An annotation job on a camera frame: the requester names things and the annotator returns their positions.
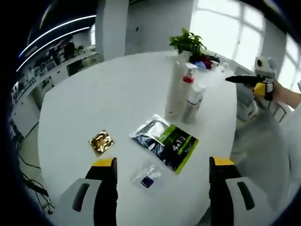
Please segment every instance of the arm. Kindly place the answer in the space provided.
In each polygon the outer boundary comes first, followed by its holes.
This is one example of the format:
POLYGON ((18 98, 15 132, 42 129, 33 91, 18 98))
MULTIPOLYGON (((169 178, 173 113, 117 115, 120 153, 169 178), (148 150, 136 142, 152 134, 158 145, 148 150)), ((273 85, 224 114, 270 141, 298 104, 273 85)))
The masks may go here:
POLYGON ((284 88, 276 81, 274 82, 273 99, 275 101, 283 102, 295 109, 301 103, 301 94, 284 88))

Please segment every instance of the green leaves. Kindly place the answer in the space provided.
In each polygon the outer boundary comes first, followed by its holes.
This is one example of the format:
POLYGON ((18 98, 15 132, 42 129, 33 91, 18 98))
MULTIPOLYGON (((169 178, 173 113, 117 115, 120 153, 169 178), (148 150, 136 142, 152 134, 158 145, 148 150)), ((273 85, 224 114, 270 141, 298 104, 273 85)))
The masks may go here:
POLYGON ((169 38, 169 46, 173 46, 179 53, 185 50, 192 54, 200 54, 203 49, 207 49, 200 40, 200 36, 182 28, 182 35, 169 38))

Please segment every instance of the gold foil packet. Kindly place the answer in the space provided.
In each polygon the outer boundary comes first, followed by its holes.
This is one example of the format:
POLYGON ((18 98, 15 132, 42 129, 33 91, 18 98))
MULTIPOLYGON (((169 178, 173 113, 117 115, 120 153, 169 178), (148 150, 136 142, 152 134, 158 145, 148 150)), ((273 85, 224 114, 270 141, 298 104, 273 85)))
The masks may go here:
POLYGON ((106 152, 110 147, 112 147, 115 144, 115 142, 109 136, 107 131, 102 130, 95 137, 89 140, 89 144, 92 146, 95 154, 97 156, 100 156, 104 152, 106 152))

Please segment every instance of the white round table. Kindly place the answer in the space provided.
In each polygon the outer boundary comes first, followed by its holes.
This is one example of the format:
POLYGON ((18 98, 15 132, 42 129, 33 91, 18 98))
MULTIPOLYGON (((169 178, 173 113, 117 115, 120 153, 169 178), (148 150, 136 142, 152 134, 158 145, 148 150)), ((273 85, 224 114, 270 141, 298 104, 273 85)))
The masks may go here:
POLYGON ((94 65, 64 80, 44 98, 38 133, 39 158, 54 204, 97 160, 88 140, 105 129, 115 145, 100 158, 117 157, 117 224, 196 224, 210 205, 209 157, 229 157, 236 126, 236 86, 220 79, 208 88, 194 125, 176 125, 199 139, 179 175, 129 134, 164 106, 175 51, 143 53, 94 65), (164 172, 162 189, 144 192, 134 173, 151 161, 164 172))

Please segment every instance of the ceiling light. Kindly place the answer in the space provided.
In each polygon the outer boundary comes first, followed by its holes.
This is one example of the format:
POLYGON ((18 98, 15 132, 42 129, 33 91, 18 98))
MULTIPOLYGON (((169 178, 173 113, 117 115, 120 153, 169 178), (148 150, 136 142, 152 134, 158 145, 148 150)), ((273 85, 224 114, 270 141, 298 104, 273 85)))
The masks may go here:
POLYGON ((65 26, 67 24, 71 24, 73 22, 76 22, 76 21, 79 21, 79 20, 84 20, 84 19, 89 19, 89 18, 93 18, 93 17, 96 17, 96 15, 92 15, 92 16, 85 16, 85 17, 81 17, 81 18, 77 18, 77 19, 74 19, 74 20, 71 20, 71 21, 68 21, 68 22, 65 22, 63 24, 60 24, 54 28, 51 28, 49 31, 43 33, 41 36, 37 37, 32 43, 30 43, 28 46, 25 47, 25 49, 20 53, 19 57, 30 47, 32 46, 37 40, 39 40, 40 38, 42 38, 43 36, 45 36, 46 34, 49 34, 50 32, 54 31, 55 29, 57 28, 60 28, 62 26, 65 26))
POLYGON ((66 33, 56 39, 53 39, 52 41, 48 42, 47 44, 45 44, 44 46, 42 46, 41 48, 39 48, 37 51, 35 51, 33 54, 30 55, 30 57, 28 57, 19 67, 18 69, 16 70, 16 72, 18 72, 20 70, 20 68, 30 59, 32 58, 33 55, 35 55, 37 52, 39 52, 41 49, 43 49, 44 47, 46 47, 47 45, 51 44, 52 42, 56 41, 56 40, 59 40, 61 39, 62 37, 64 36, 67 36, 69 34, 72 34, 72 33, 75 33, 75 32, 79 32, 79 31, 82 31, 82 30, 85 30, 85 29, 89 29, 90 27, 84 27, 84 28, 81 28, 81 29, 78 29, 78 30, 75 30, 75 31, 72 31, 72 32, 69 32, 69 33, 66 33))

